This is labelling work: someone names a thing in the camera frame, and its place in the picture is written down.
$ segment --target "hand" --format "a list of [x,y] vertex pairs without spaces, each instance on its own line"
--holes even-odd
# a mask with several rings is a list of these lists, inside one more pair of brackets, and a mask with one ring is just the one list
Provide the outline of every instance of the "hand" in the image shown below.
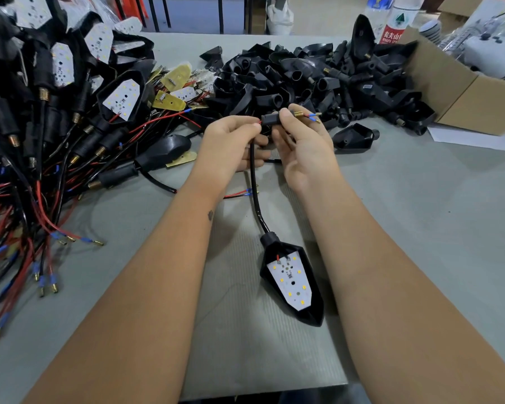
[[[311,114],[293,103],[289,108]],[[282,125],[274,126],[271,135],[283,162],[284,176],[292,190],[301,195],[313,190],[319,182],[340,176],[333,141],[322,123],[305,116],[296,118],[288,109],[281,109],[280,117]]]
[[[260,119],[251,116],[228,116],[206,128],[191,178],[219,196],[236,171],[249,169],[249,142],[266,145],[268,138],[260,135]],[[269,159],[269,150],[255,151],[255,167]]]

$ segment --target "white bag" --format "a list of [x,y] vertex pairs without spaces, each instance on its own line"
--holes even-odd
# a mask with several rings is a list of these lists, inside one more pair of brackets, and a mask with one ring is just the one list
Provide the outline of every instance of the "white bag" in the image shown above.
[[293,12],[288,7],[288,0],[283,10],[275,8],[275,1],[268,6],[268,28],[271,35],[289,35],[293,27]]

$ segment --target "gray tabletop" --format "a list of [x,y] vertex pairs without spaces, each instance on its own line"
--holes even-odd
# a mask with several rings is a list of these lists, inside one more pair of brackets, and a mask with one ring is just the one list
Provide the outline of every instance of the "gray tabletop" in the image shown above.
[[[341,38],[150,34],[168,66],[216,45],[229,59],[256,42],[293,50]],[[505,359],[505,152],[434,143],[379,118],[362,123],[381,137],[362,155],[338,162],[364,204],[404,251]],[[198,148],[200,138],[194,139]],[[154,175],[179,187],[191,165]],[[343,333],[310,226],[279,166],[259,170],[260,203],[269,227],[303,245],[326,299],[320,328],[289,316],[259,277],[262,246],[249,198],[217,208],[182,397],[236,395],[343,384],[353,376]],[[236,174],[228,193],[245,189]],[[142,177],[90,193],[68,223],[103,239],[55,256],[61,291],[43,299],[31,286],[0,340],[0,403],[22,399],[103,292],[120,273],[172,197]],[[364,244],[373,252],[374,244]]]

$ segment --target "fingernail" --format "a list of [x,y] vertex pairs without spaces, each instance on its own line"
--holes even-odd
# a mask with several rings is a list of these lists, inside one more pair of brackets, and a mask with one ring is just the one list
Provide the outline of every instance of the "fingernail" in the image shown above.
[[279,116],[289,117],[289,116],[292,116],[292,114],[290,113],[290,111],[287,108],[282,108],[281,114]]

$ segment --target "bottle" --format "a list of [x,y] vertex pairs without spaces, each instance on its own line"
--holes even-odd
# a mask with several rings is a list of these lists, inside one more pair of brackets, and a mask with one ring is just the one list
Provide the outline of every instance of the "bottle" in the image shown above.
[[395,5],[389,12],[380,43],[396,43],[404,30],[410,25],[424,0],[395,0]]
[[376,40],[379,40],[384,32],[385,22],[389,16],[389,10],[392,7],[393,1],[394,0],[368,0],[367,2],[367,7],[364,9],[363,13],[370,21]]

